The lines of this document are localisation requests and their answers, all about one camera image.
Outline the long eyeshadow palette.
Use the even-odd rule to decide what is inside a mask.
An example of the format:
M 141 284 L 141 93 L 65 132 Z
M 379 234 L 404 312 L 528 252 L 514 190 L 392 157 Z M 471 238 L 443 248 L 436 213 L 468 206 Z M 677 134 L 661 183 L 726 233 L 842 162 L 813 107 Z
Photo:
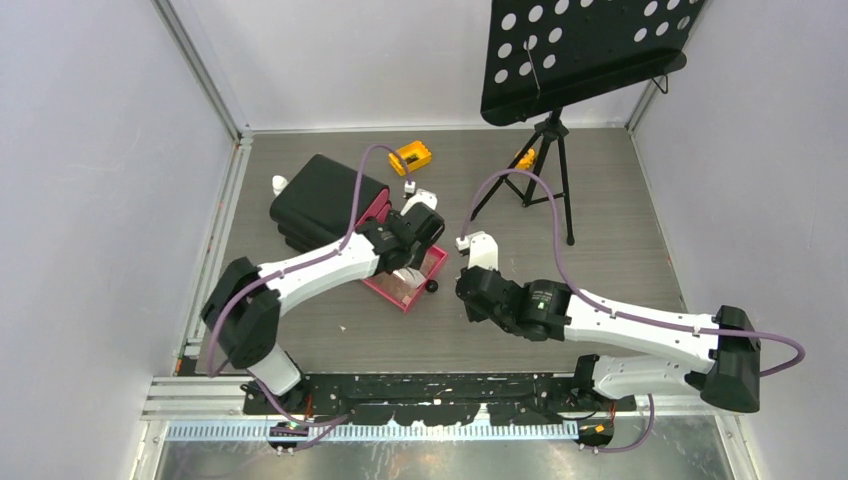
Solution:
M 378 293 L 402 310 L 408 310 L 418 298 L 424 286 L 411 289 L 392 274 L 380 274 L 373 278 Z

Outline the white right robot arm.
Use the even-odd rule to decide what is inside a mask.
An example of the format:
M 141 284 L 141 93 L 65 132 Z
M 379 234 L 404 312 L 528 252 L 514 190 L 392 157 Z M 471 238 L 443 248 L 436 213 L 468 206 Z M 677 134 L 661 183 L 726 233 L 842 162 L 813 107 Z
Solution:
M 520 285 L 497 270 L 462 269 L 455 293 L 472 322 L 490 320 L 530 341 L 612 345 L 630 357 L 588 354 L 574 369 L 571 397 L 584 410 L 631 395 L 698 395 L 737 413 L 760 409 L 761 343 L 747 313 L 684 314 L 612 301 L 566 283 Z

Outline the white bottle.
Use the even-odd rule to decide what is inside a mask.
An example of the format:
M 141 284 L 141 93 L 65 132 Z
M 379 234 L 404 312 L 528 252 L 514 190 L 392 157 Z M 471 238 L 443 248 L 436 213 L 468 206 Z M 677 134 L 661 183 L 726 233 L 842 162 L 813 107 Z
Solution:
M 288 180 L 282 175 L 274 175 L 272 177 L 271 184 L 272 184 L 272 193 L 275 197 L 277 197 L 287 187 Z

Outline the black drawer organizer cabinet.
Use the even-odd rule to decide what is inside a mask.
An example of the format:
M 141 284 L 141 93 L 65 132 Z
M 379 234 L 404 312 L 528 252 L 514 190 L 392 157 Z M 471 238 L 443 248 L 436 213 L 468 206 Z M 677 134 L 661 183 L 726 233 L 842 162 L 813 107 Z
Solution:
M 359 226 L 368 219 L 383 223 L 391 209 L 389 187 L 367 175 L 361 180 L 354 204 L 357 171 L 316 154 L 288 180 L 287 187 L 271 203 L 269 216 L 285 243 L 304 253 L 341 239 L 350 214 Z

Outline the false eyelash card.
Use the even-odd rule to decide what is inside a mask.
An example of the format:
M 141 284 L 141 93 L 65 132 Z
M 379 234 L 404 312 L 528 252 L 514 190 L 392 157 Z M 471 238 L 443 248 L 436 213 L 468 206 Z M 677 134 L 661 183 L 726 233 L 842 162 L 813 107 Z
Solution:
M 411 289 L 418 289 L 426 285 L 427 277 L 420 270 L 404 267 L 397 269 L 392 273 L 393 277 L 398 278 L 402 283 Z

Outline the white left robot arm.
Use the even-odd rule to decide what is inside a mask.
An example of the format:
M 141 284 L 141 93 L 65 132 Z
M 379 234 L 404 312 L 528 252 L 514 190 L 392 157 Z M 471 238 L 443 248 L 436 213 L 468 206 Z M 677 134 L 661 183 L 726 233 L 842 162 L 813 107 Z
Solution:
M 278 342 L 280 318 L 337 286 L 419 269 L 444 228 L 434 208 L 416 203 L 288 260 L 254 265 L 238 258 L 224 269 L 200 317 L 226 361 L 253 375 L 280 412 L 296 413 L 305 405 L 307 389 L 301 369 Z

